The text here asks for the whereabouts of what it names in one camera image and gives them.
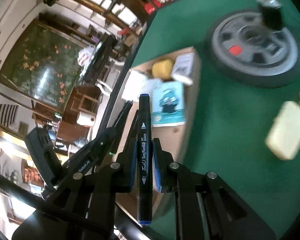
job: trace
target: paper towel roll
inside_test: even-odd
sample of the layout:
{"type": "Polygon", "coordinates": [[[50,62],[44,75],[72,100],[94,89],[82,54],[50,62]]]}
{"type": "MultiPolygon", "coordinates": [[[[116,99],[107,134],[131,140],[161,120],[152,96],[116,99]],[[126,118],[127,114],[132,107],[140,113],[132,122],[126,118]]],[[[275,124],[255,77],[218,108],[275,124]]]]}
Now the paper towel roll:
{"type": "Polygon", "coordinates": [[[87,114],[85,112],[80,112],[77,115],[77,124],[84,126],[94,126],[95,117],[91,114],[87,114]]]}

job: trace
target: white wall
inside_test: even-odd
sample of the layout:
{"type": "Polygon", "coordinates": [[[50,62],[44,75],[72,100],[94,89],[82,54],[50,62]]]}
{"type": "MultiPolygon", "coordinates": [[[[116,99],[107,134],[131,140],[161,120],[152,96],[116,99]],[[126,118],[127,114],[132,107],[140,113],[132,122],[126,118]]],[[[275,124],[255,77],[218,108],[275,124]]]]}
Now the white wall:
{"type": "MultiPolygon", "coordinates": [[[[0,0],[0,69],[11,48],[25,28],[39,12],[45,9],[46,5],[36,5],[36,3],[37,0],[0,0]]],[[[31,106],[30,99],[25,98],[1,84],[0,91],[5,91],[6,95],[31,106]]],[[[0,104],[13,103],[0,96],[0,104]]],[[[34,120],[31,116],[31,111],[20,107],[16,116],[16,122],[22,121],[29,124],[30,131],[35,127],[34,120]]]]}

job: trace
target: metal bolt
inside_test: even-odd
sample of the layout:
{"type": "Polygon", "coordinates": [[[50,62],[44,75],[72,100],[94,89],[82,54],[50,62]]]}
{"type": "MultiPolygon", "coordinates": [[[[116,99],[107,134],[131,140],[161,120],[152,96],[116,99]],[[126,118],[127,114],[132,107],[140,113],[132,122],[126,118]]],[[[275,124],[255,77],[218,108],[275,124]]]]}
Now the metal bolt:
{"type": "Polygon", "coordinates": [[[213,171],[209,171],[208,172],[208,177],[210,179],[215,179],[216,177],[218,177],[218,175],[215,172],[213,172],[213,171]]]}
{"type": "Polygon", "coordinates": [[[170,168],[176,170],[179,167],[178,163],[170,163],[170,168]]]}
{"type": "Polygon", "coordinates": [[[120,168],[120,163],[111,163],[110,167],[114,170],[120,168]]]}
{"type": "Polygon", "coordinates": [[[82,173],[80,173],[80,172],[77,172],[77,173],[74,173],[73,174],[73,178],[74,179],[81,179],[83,177],[83,175],[82,175],[82,173]]]}

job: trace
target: red object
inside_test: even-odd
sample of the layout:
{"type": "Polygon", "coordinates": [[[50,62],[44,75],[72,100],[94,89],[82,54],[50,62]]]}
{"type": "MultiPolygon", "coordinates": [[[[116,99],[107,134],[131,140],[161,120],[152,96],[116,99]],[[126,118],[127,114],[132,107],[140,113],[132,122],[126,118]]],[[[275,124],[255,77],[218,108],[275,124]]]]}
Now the red object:
{"type": "Polygon", "coordinates": [[[228,51],[230,52],[230,54],[232,54],[233,56],[238,56],[241,54],[242,52],[242,48],[239,45],[234,45],[232,46],[230,49],[228,49],[228,51]]]}
{"type": "MultiPolygon", "coordinates": [[[[161,7],[162,6],[162,4],[159,2],[159,1],[157,1],[157,0],[152,0],[153,1],[153,3],[157,6],[157,7],[161,7]]],[[[154,11],[155,11],[155,8],[152,6],[152,4],[150,4],[150,3],[146,3],[145,5],[144,5],[144,9],[146,10],[146,12],[150,15],[150,14],[152,14],[154,11]]]]}
{"type": "Polygon", "coordinates": [[[124,28],[123,30],[120,30],[117,32],[119,35],[127,35],[129,34],[128,28],[124,28]]]}

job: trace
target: black marker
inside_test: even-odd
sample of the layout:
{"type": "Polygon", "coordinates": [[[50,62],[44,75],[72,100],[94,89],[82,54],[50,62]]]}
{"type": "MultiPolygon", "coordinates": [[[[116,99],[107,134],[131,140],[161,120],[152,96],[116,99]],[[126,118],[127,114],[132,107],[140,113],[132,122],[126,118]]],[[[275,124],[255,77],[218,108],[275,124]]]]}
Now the black marker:
{"type": "Polygon", "coordinates": [[[139,99],[137,148],[137,220],[140,225],[152,221],[152,143],[150,97],[141,94],[139,99]]]}

